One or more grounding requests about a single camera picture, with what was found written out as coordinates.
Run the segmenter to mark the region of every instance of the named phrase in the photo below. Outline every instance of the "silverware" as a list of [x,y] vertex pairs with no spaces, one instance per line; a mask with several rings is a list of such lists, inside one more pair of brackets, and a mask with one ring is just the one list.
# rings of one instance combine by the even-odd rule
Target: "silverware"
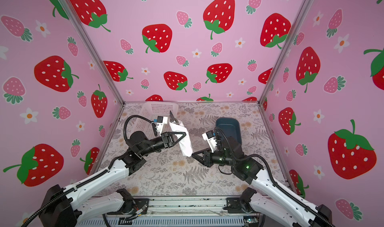
[[173,116],[172,111],[169,111],[169,120],[173,124],[179,124],[179,121]]

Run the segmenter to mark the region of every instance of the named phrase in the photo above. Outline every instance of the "green strawberry stem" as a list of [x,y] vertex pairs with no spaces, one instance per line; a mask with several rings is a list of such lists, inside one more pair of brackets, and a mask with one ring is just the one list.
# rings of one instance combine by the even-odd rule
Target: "green strawberry stem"
[[355,134],[355,120],[351,119],[351,123],[352,123],[352,134]]
[[21,166],[21,164],[12,165],[12,166],[10,166],[10,167],[7,167],[7,168],[3,169],[3,172],[5,173],[5,172],[7,172],[8,170],[10,170],[10,169],[12,169],[12,168],[14,168],[14,167],[18,167],[18,166]]
[[366,54],[366,53],[369,53],[369,52],[383,52],[382,50],[378,50],[378,49],[368,49],[368,50],[365,50],[364,51],[364,55]]
[[105,28],[103,25],[101,25],[104,29],[106,29],[108,32],[111,32],[111,30],[108,30],[107,28]]
[[382,0],[377,0],[377,2],[376,2],[376,3],[377,3],[377,4],[380,4],[380,2],[381,2],[381,1],[382,1]]

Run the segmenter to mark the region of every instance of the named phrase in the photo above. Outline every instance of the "gray floral pattern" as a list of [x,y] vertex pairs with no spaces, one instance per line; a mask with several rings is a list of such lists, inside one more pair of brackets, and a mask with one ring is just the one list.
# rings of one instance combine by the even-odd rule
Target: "gray floral pattern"
[[[182,120],[188,129],[194,151],[209,148],[201,135],[213,129],[218,118],[236,118],[240,123],[244,153],[262,155],[269,163],[273,176],[285,183],[256,104],[246,102],[178,104],[176,118]],[[127,150],[122,128],[127,117],[138,114],[141,107],[142,104],[139,103],[125,105],[100,168],[107,167],[113,157]],[[135,119],[129,122],[127,133],[130,133],[134,121]],[[192,157],[183,156],[178,145],[161,153],[152,153],[145,159],[147,162],[139,171],[113,183],[97,196],[108,195],[121,188],[126,188],[133,196],[228,196],[240,195],[248,187],[245,181],[239,180],[234,175],[221,174],[217,165],[208,168]],[[221,170],[230,172],[228,166],[221,167]]]

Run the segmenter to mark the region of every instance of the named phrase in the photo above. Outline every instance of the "white cloth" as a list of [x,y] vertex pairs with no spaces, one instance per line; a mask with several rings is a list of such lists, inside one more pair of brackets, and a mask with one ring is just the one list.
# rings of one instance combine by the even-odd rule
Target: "white cloth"
[[187,134],[182,140],[179,141],[179,145],[181,153],[183,153],[184,156],[190,157],[193,153],[193,149],[188,130],[184,127],[183,122],[179,120],[179,124],[169,123],[169,126],[173,132],[185,132]]

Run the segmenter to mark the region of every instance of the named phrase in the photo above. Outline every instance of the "perforated basket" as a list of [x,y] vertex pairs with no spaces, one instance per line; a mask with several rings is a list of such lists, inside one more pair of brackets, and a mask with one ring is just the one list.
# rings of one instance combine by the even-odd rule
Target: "perforated basket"
[[[149,119],[157,119],[157,116],[169,116],[169,111],[172,111],[173,115],[177,115],[177,110],[179,105],[169,102],[146,102],[142,106],[139,115]],[[147,136],[148,139],[155,138],[153,134],[152,125],[143,119],[136,118],[135,123],[133,124],[132,131],[129,134],[131,136],[135,131],[142,131]],[[163,132],[172,131],[168,124],[164,125]]]

